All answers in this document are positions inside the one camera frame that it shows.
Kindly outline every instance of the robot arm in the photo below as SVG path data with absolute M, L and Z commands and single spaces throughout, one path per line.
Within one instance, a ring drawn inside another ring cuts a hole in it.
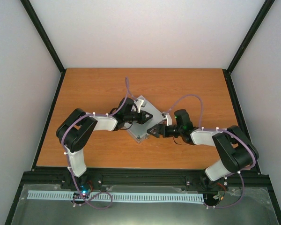
M 89 114 L 89 116 L 76 124 L 79 126 L 79 129 L 73 127 L 69 130 L 64 139 L 64 145 L 67 150 L 65 154 L 69 156 L 69 163 L 76 177 L 80 177 L 86 171 L 83 148 L 88 142 L 92 132 L 96 130 L 117 131 L 120 130 L 126 122 L 146 123 L 153 115 L 140 110 L 141 104 L 142 103 L 137 106 L 132 99 L 127 98 L 123 107 L 115 115 Z M 86 114 L 87 113 L 82 109 L 75 109 L 61 124 L 56 132 L 60 143 L 68 128 L 77 119 Z
M 204 170 L 200 177 L 201 185 L 208 189 L 215 181 L 230 173 L 236 173 L 253 163 L 253 159 L 247 149 L 235 138 L 217 129 L 203 129 L 194 127 L 187 111 L 181 109 L 175 111 L 176 125 L 157 124 L 147 132 L 155 137 L 181 137 L 191 145 L 208 145 L 216 147 L 220 160 Z M 251 141 L 238 126 L 226 129 L 247 145 L 257 160 L 259 154 Z

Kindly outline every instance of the white wall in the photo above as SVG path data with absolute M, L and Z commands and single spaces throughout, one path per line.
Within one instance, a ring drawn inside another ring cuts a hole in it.
M 276 1 L 232 74 L 260 167 L 281 207 L 281 0 Z
M 32 0 L 69 67 L 227 68 L 264 0 Z
M 0 225 L 30 170 L 60 73 L 19 0 L 0 0 Z

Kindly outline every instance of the black metal frame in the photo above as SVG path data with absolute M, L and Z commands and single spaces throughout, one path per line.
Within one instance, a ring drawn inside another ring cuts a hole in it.
M 237 99 L 237 95 L 234 89 L 234 85 L 231 79 L 231 73 L 241 56 L 243 55 L 245 49 L 256 33 L 258 27 L 261 25 L 261 22 L 265 18 L 267 12 L 272 6 L 274 0 L 265 0 L 262 8 L 260 9 L 258 15 L 256 16 L 252 26 L 250 27 L 247 35 L 245 36 L 243 42 L 241 43 L 238 51 L 236 52 L 232 62 L 230 63 L 228 69 L 223 69 L 224 78 L 226 81 L 227 89 L 230 94 L 231 102 L 233 105 L 233 109 L 237 118 L 237 122 L 241 130 L 249 137 L 249 132 L 244 121 L 244 116 L 242 114 L 242 110 Z M 20 182 L 19 188 L 16 192 L 14 202 L 8 214 L 6 225 L 11 224 L 17 203 L 19 201 L 19 197 L 22 191 L 22 187 L 24 184 L 60 184 L 64 188 L 72 188 L 69 176 L 69 172 L 66 167 L 38 167 L 36 166 L 38 156 L 40 154 L 40 150 L 42 148 L 44 138 L 51 120 L 51 116 L 59 95 L 59 91 L 66 74 L 66 69 L 64 69 L 61 61 L 57 53 L 55 52 L 40 20 L 38 19 L 36 12 L 34 11 L 29 0 L 21 0 L 24 8 L 26 9 L 29 17 L 31 18 L 33 24 L 35 25 L 39 35 L 41 36 L 44 44 L 46 45 L 48 51 L 50 52 L 56 66 L 61 72 L 61 77 L 59 80 L 59 84 L 57 90 L 54 95 L 54 99 L 50 108 L 50 112 L 44 127 L 44 131 L 42 133 L 42 137 L 37 149 L 37 153 L 33 162 L 32 170 L 29 172 L 24 172 L 22 180 Z M 95 169 L 88 168 L 86 173 L 92 174 L 94 179 L 101 180 L 101 184 L 98 186 L 100 188 L 101 185 L 146 185 L 146 186 L 174 186 L 188 189 L 186 185 L 186 181 L 189 177 L 195 176 L 198 177 L 200 170 L 145 170 L 145 169 Z M 281 211 L 274 194 L 274 190 L 271 184 L 271 181 L 268 175 L 260 174 L 259 166 L 256 166 L 256 169 L 252 169 L 251 171 L 242 172 L 244 182 L 246 186 L 249 187 L 266 187 L 269 191 L 270 198 L 273 203 L 273 207 L 275 213 L 277 215 L 279 224 L 281 224 Z M 229 185 L 232 186 L 241 186 L 240 179 L 237 175 L 233 175 L 229 178 Z

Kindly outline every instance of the orange wood surface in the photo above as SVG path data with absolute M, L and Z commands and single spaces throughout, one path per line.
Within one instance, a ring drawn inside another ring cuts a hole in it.
M 161 112 L 181 96 L 199 95 L 204 102 L 202 126 L 226 128 L 237 125 L 221 69 L 172 68 L 69 68 L 37 161 L 38 166 L 67 166 L 63 149 L 55 136 L 57 128 L 75 108 L 108 113 L 126 94 L 125 77 L 136 97 L 143 95 Z M 183 99 L 172 110 L 186 109 L 198 125 L 200 102 Z M 126 132 L 95 131 L 84 149 L 88 167 L 202 169 L 219 159 L 216 148 L 176 145 L 172 138 L 150 137 L 142 143 Z

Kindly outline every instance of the wooden table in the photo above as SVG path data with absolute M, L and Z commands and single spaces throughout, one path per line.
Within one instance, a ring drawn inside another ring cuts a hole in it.
M 69 68 L 37 161 L 38 166 L 67 166 L 63 149 L 55 136 L 57 128 L 75 108 L 108 113 L 126 94 L 125 77 L 136 97 L 143 95 L 161 112 L 181 96 L 199 95 L 204 102 L 202 126 L 226 128 L 237 121 L 221 69 L 166 68 Z M 194 97 L 182 100 L 198 125 L 200 102 Z M 84 150 L 88 167 L 202 169 L 219 159 L 214 147 L 176 145 L 172 138 L 154 138 L 137 144 L 126 132 L 93 132 Z

